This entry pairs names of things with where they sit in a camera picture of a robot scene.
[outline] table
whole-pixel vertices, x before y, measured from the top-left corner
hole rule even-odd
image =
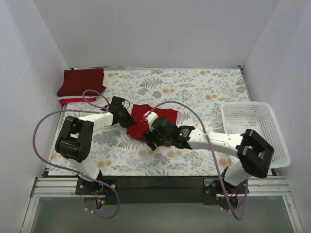
[[[125,98],[132,104],[155,106],[167,100],[176,100],[191,107],[201,117],[208,132],[224,133],[220,106],[223,102],[249,101],[246,85],[239,69],[120,69],[105,70],[103,95]],[[103,98],[96,105],[105,106]],[[98,109],[85,102],[70,103],[67,109]],[[161,108],[178,111],[177,125],[194,125],[200,128],[196,117],[176,104]],[[65,113],[67,116],[85,116],[81,113]],[[237,159],[216,153],[220,169],[235,163]],[[142,141],[132,139],[119,125],[104,128],[93,134],[90,152],[92,161],[103,175],[113,176],[194,176],[216,175],[210,151],[180,150],[160,147],[155,151]],[[69,161],[54,152],[52,162],[71,167]],[[47,167],[50,176],[74,175],[70,171]]]

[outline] white plastic basket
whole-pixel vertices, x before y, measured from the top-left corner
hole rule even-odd
[[[225,133],[258,132],[275,152],[270,168],[287,167],[291,163],[284,138],[269,104],[263,102],[228,102],[221,106]]]

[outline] red fabric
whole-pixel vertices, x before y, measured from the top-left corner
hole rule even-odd
[[[96,98],[86,98],[89,102],[94,102]],[[84,102],[83,98],[75,98],[75,99],[63,99],[59,100],[61,104],[73,103],[73,102]]]
[[[151,109],[152,107],[150,107],[148,104],[133,105],[132,117],[134,118],[136,125],[131,125],[126,129],[128,135],[138,140],[144,140],[142,133],[148,130],[149,127],[148,124],[141,120],[143,115]],[[155,113],[158,114],[159,117],[167,117],[172,123],[176,124],[178,111],[173,109],[156,108]]]
[[[65,70],[64,83],[58,90],[57,95],[81,96],[85,90],[95,90],[102,93],[106,87],[103,86],[104,69],[82,69]],[[87,93],[89,96],[98,96],[96,93]]]

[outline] folded red cloth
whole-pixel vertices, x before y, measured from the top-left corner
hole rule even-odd
[[[96,98],[86,98],[89,102],[94,102]],[[85,102],[83,98],[63,99],[59,100],[61,104],[73,103],[73,102]]]
[[[64,83],[58,90],[57,95],[81,96],[85,90],[95,90],[102,93],[106,87],[103,86],[104,69],[82,69],[65,70]],[[89,96],[98,96],[95,93],[87,93]]]
[[[148,104],[143,105],[133,105],[132,117],[134,118],[136,125],[131,125],[128,127],[127,134],[132,138],[138,140],[144,140],[142,133],[149,129],[148,124],[144,123],[142,120],[142,116],[153,109]],[[173,109],[160,109],[156,108],[155,113],[158,114],[159,117],[167,117],[172,123],[176,124],[178,111]]]

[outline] floral tablecloth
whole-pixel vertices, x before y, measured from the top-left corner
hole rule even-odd
[[[239,69],[187,69],[187,70],[105,70],[104,96],[123,97],[131,104],[155,106],[167,100],[176,100],[191,107],[203,120],[207,131],[224,133],[220,105],[228,101],[249,101],[245,83]],[[103,98],[95,104],[105,106]],[[178,110],[177,125],[194,125],[200,128],[196,117],[177,104],[162,108]],[[98,109],[84,102],[70,103],[67,109]],[[86,114],[65,113],[65,117]],[[217,153],[221,169],[237,161],[233,156]],[[155,151],[142,141],[132,139],[119,125],[94,133],[90,157],[103,175],[216,175],[210,151],[180,150],[160,147]],[[60,154],[54,153],[52,162],[73,167]],[[50,167],[49,175],[71,175],[71,172]]]

